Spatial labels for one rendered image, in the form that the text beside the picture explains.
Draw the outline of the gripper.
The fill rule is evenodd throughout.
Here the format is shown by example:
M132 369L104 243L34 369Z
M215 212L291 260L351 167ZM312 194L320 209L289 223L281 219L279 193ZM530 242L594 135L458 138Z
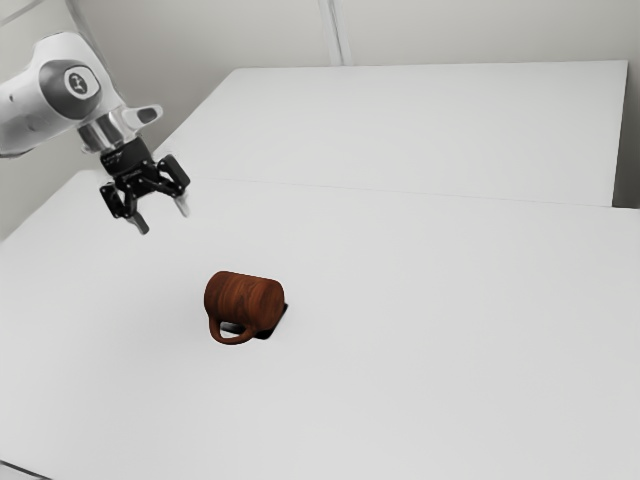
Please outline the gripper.
M177 159L168 154L155 162L141 137L109 152L100 154L100 163L112 180L100 187L100 194L114 218L123 218L146 235L150 227L138 211L138 200L150 192L173 199L181 215L187 218L190 208L187 187L190 177Z

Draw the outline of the brown wooden mug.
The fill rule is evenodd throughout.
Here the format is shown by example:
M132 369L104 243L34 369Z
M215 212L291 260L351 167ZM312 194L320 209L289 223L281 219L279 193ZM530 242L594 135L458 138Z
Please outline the brown wooden mug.
M212 338L225 345L242 344L273 332L287 307L278 281L229 271L219 271L210 278L203 302ZM221 334L223 322L243 331L226 338Z

